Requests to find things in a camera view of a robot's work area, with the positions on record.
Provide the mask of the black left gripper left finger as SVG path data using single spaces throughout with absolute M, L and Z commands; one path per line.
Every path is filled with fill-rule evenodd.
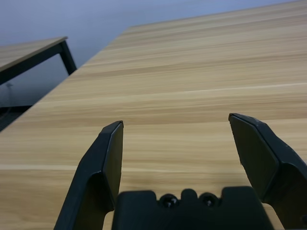
M 122 121 L 107 125 L 79 162 L 55 224 L 56 230 L 101 230 L 114 211 L 123 153 Z

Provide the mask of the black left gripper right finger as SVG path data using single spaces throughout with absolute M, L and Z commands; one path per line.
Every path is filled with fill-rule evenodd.
M 285 229 L 307 227 L 307 165 L 264 122 L 230 113 L 228 120 L 240 163 L 262 203 Z

